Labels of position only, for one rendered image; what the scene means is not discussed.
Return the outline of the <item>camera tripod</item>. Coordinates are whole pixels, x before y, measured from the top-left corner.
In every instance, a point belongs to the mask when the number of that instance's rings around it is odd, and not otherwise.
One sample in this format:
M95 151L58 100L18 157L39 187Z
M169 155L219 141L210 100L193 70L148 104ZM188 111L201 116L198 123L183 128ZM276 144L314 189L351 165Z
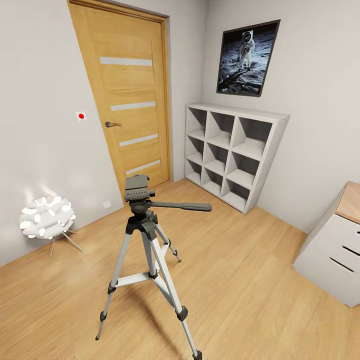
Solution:
M155 191L148 190L149 180L150 177L144 174L135 174L134 176L130 176L125 179L126 183L124 199L126 202L129 202L130 210L134 214L134 216L131 216L128 219L114 275L108 286L108 298L106 306L104 311L100 313L99 318L101 321L101 325L95 340L98 341L100 338L100 333L104 321L107 318L107 311L111 302L111 298L113 293L116 291L116 288L153 280L159 290L168 300L170 305L173 307L174 311L177 314L177 318L181 321L188 342L192 349L193 360L202 360L203 354L200 350L196 349L186 322L186 318L188 317L188 309L185 306L182 306L180 303L178 294L176 292L175 286L173 284L171 275L165 261L165 255L168 248L171 249L173 255L177 257L180 263L182 262L182 260L178 257L177 250L173 248L171 240L166 236L160 224L158 223L157 214L154 214L154 211L149 210L149 208L166 207L179 208L189 211L210 212L213 207L210 203L174 203L151 201L151 199L149 198L155 197L156 194ZM134 230L141 231L149 271L118 278ZM160 247L156 232L158 232L158 234L164 241L162 247ZM161 271L164 281L159 275L159 271Z

